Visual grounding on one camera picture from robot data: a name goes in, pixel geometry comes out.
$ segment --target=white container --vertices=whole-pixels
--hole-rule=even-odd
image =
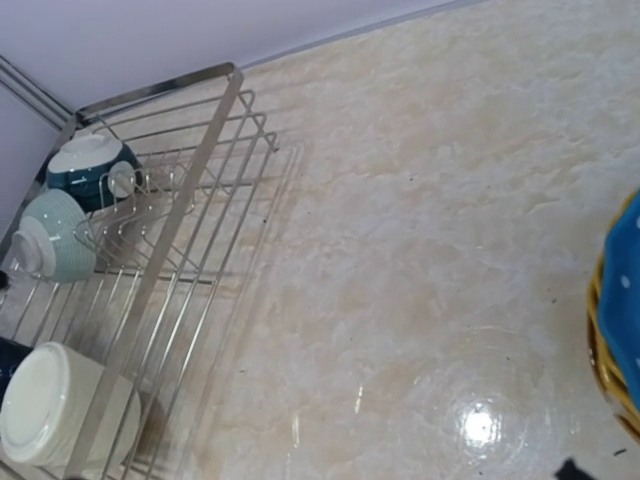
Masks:
[[[38,346],[13,374],[0,411],[0,440],[19,463],[64,467],[71,456],[104,367],[56,342]],[[120,377],[89,454],[87,470],[102,469],[133,385]],[[140,423],[134,393],[110,465],[131,449]]]

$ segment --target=wicker basket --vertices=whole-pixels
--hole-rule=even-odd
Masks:
[[[634,192],[627,197],[609,228],[618,221],[636,194],[637,192]],[[624,376],[598,328],[598,300],[602,288],[603,272],[604,255],[601,254],[587,292],[587,341],[589,342],[591,367],[600,389],[612,403],[616,404],[616,418],[625,430],[640,443],[640,412],[634,406]]]

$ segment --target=wire rack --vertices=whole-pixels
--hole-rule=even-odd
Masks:
[[[31,345],[61,341],[107,368],[64,472],[4,459],[5,472],[187,475],[242,286],[243,251],[255,247],[266,222],[254,200],[276,150],[276,135],[265,131],[266,115],[254,113],[255,94],[241,89],[242,79],[232,64],[212,67],[81,109],[65,126],[52,154],[75,135],[112,135],[136,153],[143,181],[110,180],[136,183],[136,193],[78,225],[76,238],[99,258],[89,280],[53,284],[12,267],[16,286],[0,309],[2,333]],[[108,460],[89,474],[86,458],[120,374],[140,392],[142,427],[122,465]]]

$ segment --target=wall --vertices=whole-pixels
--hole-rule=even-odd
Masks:
[[[239,65],[452,0],[24,0],[2,54],[74,107],[232,60]]]
[[[0,87],[0,239],[55,137],[53,128]]]

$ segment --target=ceramic bowl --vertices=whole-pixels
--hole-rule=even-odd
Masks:
[[[80,205],[62,190],[47,190],[25,208],[12,247],[18,263],[59,283],[84,280],[93,274],[96,254],[75,236],[86,220]],[[88,240],[91,232],[83,232]]]
[[[65,143],[47,165],[49,188],[64,190],[85,212],[124,200],[142,184],[140,163],[128,145],[103,135]]]

